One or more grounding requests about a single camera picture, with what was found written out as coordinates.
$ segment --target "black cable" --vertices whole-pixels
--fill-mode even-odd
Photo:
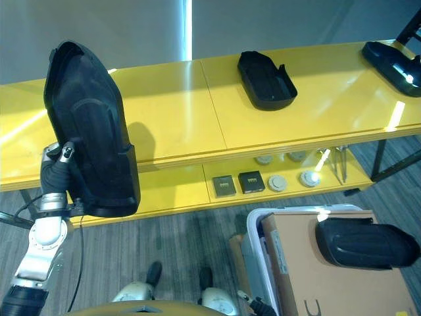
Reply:
[[[40,194],[40,195],[34,197],[33,199],[31,199],[27,204],[25,204],[24,206],[22,206],[20,209],[18,209],[16,211],[16,213],[14,214],[14,217],[13,218],[14,219],[17,218],[19,216],[20,212],[22,212],[23,210],[27,209],[29,205],[31,205],[33,202],[35,202],[37,199],[40,199],[40,198],[42,198],[42,194]]]
[[[76,289],[73,293],[72,302],[70,303],[70,306],[67,310],[68,313],[72,310],[74,300],[76,299],[76,296],[78,295],[80,280],[82,279],[82,271],[84,269],[84,231],[82,228],[82,220],[84,219],[84,216],[80,218],[79,222],[79,231],[80,231],[80,268],[79,268],[79,277],[78,277],[78,283],[76,284]]]

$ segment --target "yellow shelf top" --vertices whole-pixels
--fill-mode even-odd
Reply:
[[[279,111],[253,107],[236,69],[239,55],[202,60],[228,148],[350,138],[356,142],[421,132],[421,99],[407,97],[364,60],[364,43],[263,51],[285,64],[298,96]]]
[[[251,105],[239,55],[118,69],[111,76],[140,171],[421,133],[420,98],[386,82],[361,57],[363,45],[263,52],[286,64],[298,90],[275,112]],[[56,140],[44,83],[0,86],[2,191],[39,186],[41,152]]]

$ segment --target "lower shelf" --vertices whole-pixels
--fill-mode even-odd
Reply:
[[[273,162],[269,165],[259,165],[252,158],[244,158],[141,173],[139,175],[141,203],[135,214],[117,218],[85,216],[82,225],[93,226],[132,221],[146,217],[343,191],[352,188],[363,190],[372,184],[349,150],[347,152],[346,183],[339,181],[333,172],[333,167],[328,161],[325,161],[318,172],[320,184],[313,188],[302,185],[299,181],[299,175],[306,170],[314,171],[322,158],[321,153],[309,151],[306,154],[306,159],[300,163],[292,161],[288,155],[275,155],[273,158]],[[341,179],[340,163],[337,164],[337,169]],[[247,171],[260,171],[266,189],[257,193],[243,194],[237,176],[239,173]],[[274,192],[267,185],[269,177],[275,174],[281,175],[287,180],[287,188],[282,192]],[[232,175],[237,193],[225,198],[216,197],[212,178],[226,175]],[[79,224],[80,217],[72,218],[72,222],[75,225]]]

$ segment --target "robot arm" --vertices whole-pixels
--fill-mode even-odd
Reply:
[[[29,246],[0,307],[1,315],[39,315],[63,264],[64,242],[72,225],[66,217],[68,163],[74,153],[68,142],[44,149],[41,163],[43,197],[39,218],[29,232]],[[57,161],[52,157],[59,154]]]

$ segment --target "white wall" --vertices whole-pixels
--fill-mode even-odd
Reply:
[[[63,40],[107,68],[182,59],[182,0],[0,0],[0,83],[43,78]]]
[[[184,58],[186,2],[193,58],[394,38],[421,0],[0,0],[0,84],[43,78],[52,48],[72,39],[107,68]]]
[[[396,38],[421,0],[194,0],[193,58]]]

